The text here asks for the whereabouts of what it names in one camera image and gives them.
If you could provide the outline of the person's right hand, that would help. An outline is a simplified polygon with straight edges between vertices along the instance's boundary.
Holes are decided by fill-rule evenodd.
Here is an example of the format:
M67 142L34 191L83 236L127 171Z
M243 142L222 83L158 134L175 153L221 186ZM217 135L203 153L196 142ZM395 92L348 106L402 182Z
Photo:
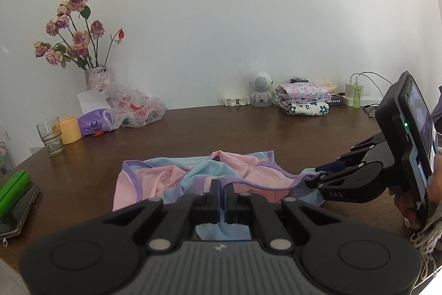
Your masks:
M402 216L407 219L409 226L418 229L421 224L417 213L414 209L414 203L410 192L394 196L394 203L401 212Z

